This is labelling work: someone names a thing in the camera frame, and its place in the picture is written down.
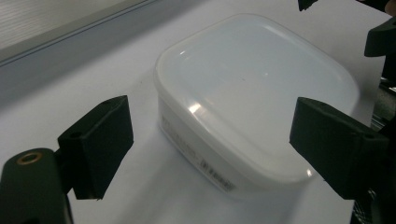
translucent lid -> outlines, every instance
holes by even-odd
[[[289,144],[298,96],[349,114],[351,75],[277,23],[237,15],[166,50],[160,97],[216,153],[257,183],[299,182],[315,171]]]

plastic container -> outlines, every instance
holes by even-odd
[[[167,49],[154,76],[167,137],[216,186],[239,196],[315,175],[289,144],[298,96],[347,114],[359,98],[351,75],[332,58],[246,14]]]

